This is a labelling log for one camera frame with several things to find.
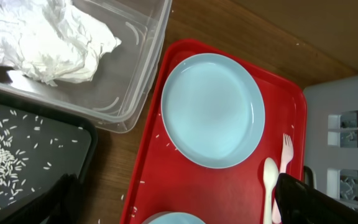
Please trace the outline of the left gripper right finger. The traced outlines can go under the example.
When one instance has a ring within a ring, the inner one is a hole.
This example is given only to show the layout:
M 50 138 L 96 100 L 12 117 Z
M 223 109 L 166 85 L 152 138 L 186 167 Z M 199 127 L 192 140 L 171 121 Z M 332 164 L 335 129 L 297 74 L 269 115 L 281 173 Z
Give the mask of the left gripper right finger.
M 358 224 L 356 211 L 285 173 L 275 199 L 283 224 Z

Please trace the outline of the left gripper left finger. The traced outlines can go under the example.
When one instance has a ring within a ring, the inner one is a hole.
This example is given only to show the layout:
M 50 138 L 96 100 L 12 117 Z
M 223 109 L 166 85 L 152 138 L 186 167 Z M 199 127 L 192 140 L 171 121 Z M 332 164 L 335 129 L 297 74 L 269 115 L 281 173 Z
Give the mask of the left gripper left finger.
M 64 174 L 44 194 L 5 218 L 2 224 L 74 224 L 80 216 L 81 183 L 75 174 Z

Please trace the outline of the rice and food scraps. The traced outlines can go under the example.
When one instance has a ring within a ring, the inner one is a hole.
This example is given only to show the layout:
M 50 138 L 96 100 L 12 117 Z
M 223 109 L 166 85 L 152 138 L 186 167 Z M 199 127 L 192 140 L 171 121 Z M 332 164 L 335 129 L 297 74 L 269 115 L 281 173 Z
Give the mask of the rice and food scraps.
M 0 209 L 79 174 L 90 142 L 81 127 L 0 104 Z

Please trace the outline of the light blue bowl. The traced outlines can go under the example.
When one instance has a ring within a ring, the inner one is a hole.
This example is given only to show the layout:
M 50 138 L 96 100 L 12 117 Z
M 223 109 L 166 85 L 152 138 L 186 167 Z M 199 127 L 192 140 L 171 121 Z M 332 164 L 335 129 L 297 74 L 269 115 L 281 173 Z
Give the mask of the light blue bowl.
M 205 224 L 205 222 L 189 213 L 159 212 L 148 217 L 142 224 Z

